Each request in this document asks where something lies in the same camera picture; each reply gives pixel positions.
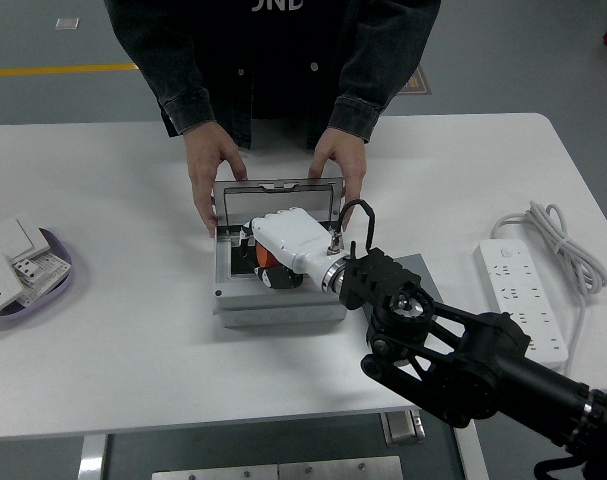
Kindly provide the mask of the person's left hand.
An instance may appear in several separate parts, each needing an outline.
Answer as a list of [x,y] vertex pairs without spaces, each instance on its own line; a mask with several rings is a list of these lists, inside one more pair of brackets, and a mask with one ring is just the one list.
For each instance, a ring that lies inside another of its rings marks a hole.
[[338,165],[344,179],[345,204],[360,199],[367,172],[364,140],[335,128],[327,128],[314,149],[308,177],[320,178],[328,161]]

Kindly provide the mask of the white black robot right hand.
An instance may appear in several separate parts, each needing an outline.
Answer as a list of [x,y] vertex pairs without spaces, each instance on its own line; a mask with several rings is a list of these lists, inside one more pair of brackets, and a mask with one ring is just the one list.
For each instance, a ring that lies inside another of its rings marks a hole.
[[254,241],[254,271],[272,289],[293,289],[305,277],[323,292],[334,292],[347,251],[341,233],[324,228],[306,210],[290,208],[257,217],[241,228],[243,246]]

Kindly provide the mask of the person's right hand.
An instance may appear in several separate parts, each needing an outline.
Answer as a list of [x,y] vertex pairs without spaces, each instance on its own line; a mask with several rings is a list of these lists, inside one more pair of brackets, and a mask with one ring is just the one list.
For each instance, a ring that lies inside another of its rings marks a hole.
[[237,181],[247,179],[247,170],[239,148],[215,121],[191,127],[183,134],[188,176],[195,208],[211,237],[217,228],[212,191],[219,167],[227,163]]

